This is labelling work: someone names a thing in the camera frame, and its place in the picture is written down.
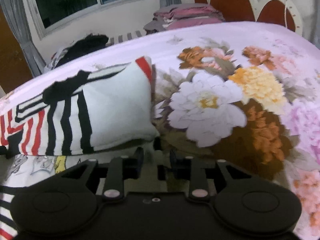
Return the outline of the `striped white red black sweater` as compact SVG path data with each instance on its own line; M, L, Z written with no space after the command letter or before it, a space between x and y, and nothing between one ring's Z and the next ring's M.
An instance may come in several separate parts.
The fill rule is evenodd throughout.
M69 156L153 141L151 59L80 70L1 115L1 154Z

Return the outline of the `black clothes pile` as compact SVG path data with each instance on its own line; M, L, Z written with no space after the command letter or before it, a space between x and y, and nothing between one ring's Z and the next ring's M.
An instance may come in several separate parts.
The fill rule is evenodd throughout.
M109 38L106 35L89 34L80 40L72 42L68 47L58 49L50 62L44 67L44 73L82 56L101 50L106 47L108 41Z

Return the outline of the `pink floral bed blanket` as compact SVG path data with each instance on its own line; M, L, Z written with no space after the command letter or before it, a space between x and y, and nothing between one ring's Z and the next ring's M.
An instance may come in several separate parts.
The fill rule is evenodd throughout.
M143 56L157 137L1 154L1 239L319 239L319 50L284 27L207 24L112 45L13 90L1 115L80 70Z

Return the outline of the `grey white striped cloth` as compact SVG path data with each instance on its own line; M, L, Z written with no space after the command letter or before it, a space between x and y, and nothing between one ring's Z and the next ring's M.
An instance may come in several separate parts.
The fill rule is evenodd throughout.
M115 44L120 44L126 41L134 40L136 38L140 38L146 35L145 30L136 30L130 33L125 33L121 35L117 35L114 37L109 38L108 42L106 43L106 47L110 47Z

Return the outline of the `folded pink grey bedding stack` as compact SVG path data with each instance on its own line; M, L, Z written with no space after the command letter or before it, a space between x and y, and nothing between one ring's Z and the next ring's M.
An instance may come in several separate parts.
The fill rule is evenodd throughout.
M153 13L151 22L144 26L147 34L204 24L225 22L221 12L209 4L173 4Z

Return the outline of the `brown wooden door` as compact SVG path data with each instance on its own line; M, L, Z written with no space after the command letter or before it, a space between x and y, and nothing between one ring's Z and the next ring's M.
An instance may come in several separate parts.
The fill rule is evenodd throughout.
M0 20L0 84L4 92L8 93L33 76L2 10Z

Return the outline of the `red white scalloped headboard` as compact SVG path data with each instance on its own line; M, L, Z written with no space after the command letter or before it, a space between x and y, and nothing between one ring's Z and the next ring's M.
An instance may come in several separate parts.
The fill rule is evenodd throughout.
M302 17L291 0L194 0L207 3L223 14L227 22L261 22L284 26L303 34Z

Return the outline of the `grey curtain by door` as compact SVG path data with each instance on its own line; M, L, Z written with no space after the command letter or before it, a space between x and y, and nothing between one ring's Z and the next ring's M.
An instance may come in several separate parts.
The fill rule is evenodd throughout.
M46 63L33 43L23 0L1 0L1 8L10 30L20 44L32 76L40 76Z

